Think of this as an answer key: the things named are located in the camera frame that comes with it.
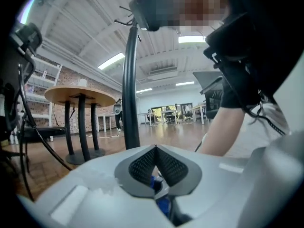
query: white wall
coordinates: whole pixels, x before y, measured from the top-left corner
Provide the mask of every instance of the white wall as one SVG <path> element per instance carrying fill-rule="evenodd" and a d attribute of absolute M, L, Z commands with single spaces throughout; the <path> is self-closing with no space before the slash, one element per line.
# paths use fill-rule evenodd
<path fill-rule="evenodd" d="M 140 96 L 138 113 L 147 113 L 148 109 L 158 106 L 192 103 L 196 106 L 205 100 L 205 95 L 200 94 L 201 89 L 179 90 L 161 94 Z"/>

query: white table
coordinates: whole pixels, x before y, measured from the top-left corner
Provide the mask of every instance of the white table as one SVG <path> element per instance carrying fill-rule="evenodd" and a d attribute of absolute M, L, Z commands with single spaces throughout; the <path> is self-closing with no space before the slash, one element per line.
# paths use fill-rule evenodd
<path fill-rule="evenodd" d="M 170 113 L 170 112 L 173 112 L 173 115 L 175 116 L 175 124 L 177 124 L 177 119 L 176 119 L 176 114 L 175 114 L 175 110 L 168 110 L 168 111 L 163 111 L 163 112 L 161 112 L 161 123 L 162 123 L 162 125 L 164 124 L 164 121 L 163 121 L 163 114 L 165 114 L 165 113 Z"/>
<path fill-rule="evenodd" d="M 112 128 L 111 128 L 111 117 L 112 117 L 112 116 L 115 116 L 115 114 L 101 114 L 101 115 L 96 115 L 97 132 L 99 132 L 99 120 L 98 120 L 99 117 L 103 117 L 103 118 L 104 118 L 104 132 L 105 132 L 105 133 L 106 133 L 106 124 L 105 124 L 105 118 L 106 118 L 106 117 L 109 118 L 109 127 L 110 127 L 110 130 L 112 129 Z"/>
<path fill-rule="evenodd" d="M 154 115 L 155 119 L 155 113 L 139 113 L 137 114 L 138 116 L 144 116 L 144 124 L 146 125 L 146 116 L 149 116 L 150 119 L 150 127 L 152 126 L 152 120 L 151 120 L 151 115 Z"/>
<path fill-rule="evenodd" d="M 202 124 L 202 125 L 205 124 L 205 123 L 204 123 L 203 108 L 206 108 L 206 104 L 197 105 L 197 106 L 191 108 L 192 116 L 193 116 L 193 121 L 194 121 L 194 122 L 196 122 L 195 110 L 200 110 L 201 124 Z"/>

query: white desk leg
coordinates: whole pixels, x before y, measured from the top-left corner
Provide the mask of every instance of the white desk leg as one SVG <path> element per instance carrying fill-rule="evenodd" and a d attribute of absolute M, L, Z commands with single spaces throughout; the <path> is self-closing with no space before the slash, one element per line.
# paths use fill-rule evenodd
<path fill-rule="evenodd" d="M 97 128 L 97 132 L 99 133 L 99 120 L 98 120 L 98 116 L 96 115 L 96 128 Z"/>
<path fill-rule="evenodd" d="M 196 122 L 196 116 L 195 116 L 195 110 L 192 110 L 192 117 L 193 117 L 193 122 Z"/>
<path fill-rule="evenodd" d="M 15 145 L 19 145 L 19 141 L 17 137 L 17 127 L 15 127 L 14 129 L 14 135 L 15 135 Z"/>
<path fill-rule="evenodd" d="M 204 125 L 205 123 L 204 123 L 203 107 L 200 106 L 199 109 L 200 109 L 200 116 L 201 116 L 201 124 Z"/>
<path fill-rule="evenodd" d="M 104 133 L 106 133 L 105 115 L 104 115 Z"/>

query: white ceiling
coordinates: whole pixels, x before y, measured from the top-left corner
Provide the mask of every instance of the white ceiling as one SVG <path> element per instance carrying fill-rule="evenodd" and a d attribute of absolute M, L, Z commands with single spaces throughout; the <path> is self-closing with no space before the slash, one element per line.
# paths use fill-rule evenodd
<path fill-rule="evenodd" d="M 120 52 L 125 54 L 130 28 L 114 20 L 130 20 L 130 12 L 119 8 L 128 8 L 130 1 L 35 0 L 27 22 L 34 22 L 44 37 L 38 53 L 121 90 L 123 60 L 102 71 L 97 67 Z M 211 31 L 204 28 L 204 36 Z M 137 90 L 173 89 L 176 83 L 195 81 L 193 72 L 214 71 L 212 62 L 203 55 L 205 43 L 179 44 L 177 33 L 168 28 L 157 32 L 140 30 L 139 35 L 142 42 L 138 42 L 136 53 Z M 173 66 L 177 67 L 177 76 L 148 79 L 152 70 Z"/>

